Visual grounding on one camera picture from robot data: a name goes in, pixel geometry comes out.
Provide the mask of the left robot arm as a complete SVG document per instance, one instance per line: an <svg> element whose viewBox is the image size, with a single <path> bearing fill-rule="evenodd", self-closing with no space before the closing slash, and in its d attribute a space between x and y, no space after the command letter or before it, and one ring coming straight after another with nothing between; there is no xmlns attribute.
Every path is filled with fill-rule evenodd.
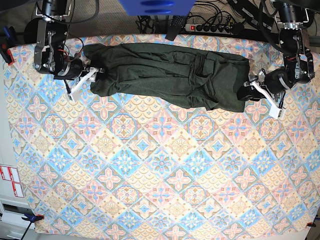
<svg viewBox="0 0 320 240"><path fill-rule="evenodd" d="M266 74L262 69L262 77L254 76L237 91L240 101L259 101L267 97L285 94L296 84L306 84L315 77L313 55L304 42L306 24L310 22L310 13L320 10L320 6L308 1L272 0L274 12L270 13L266 2L259 4L258 23L263 36L273 48L283 54L284 66ZM263 13L268 17L279 15L282 29L275 43L263 24Z"/></svg>

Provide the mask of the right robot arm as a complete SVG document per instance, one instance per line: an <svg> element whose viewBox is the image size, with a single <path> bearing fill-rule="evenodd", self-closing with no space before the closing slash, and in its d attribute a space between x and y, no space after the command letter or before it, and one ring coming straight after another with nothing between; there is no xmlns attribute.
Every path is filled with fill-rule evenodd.
<svg viewBox="0 0 320 240"><path fill-rule="evenodd" d="M84 53L84 41L80 50L70 55L66 40L70 35L71 20L73 15L71 8L75 7L74 0L44 0L42 5L35 2L35 15L37 18L30 21L24 30L24 41L27 44L35 44L33 55L33 67L40 73L52 75L55 80L74 81L80 79L95 70L92 78L106 73L106 69L97 65L86 65L81 57Z"/></svg>

